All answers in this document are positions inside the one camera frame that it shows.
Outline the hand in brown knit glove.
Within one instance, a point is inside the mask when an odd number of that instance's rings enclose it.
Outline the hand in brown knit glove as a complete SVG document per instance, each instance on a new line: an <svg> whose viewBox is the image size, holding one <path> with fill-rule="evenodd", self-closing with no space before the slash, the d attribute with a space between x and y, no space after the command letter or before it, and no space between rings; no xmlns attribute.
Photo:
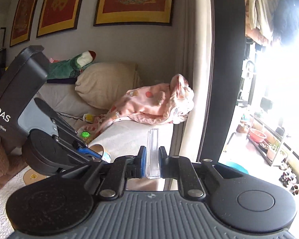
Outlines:
<svg viewBox="0 0 299 239"><path fill-rule="evenodd" d="M21 155L7 155L0 140L0 189L26 166Z"/></svg>

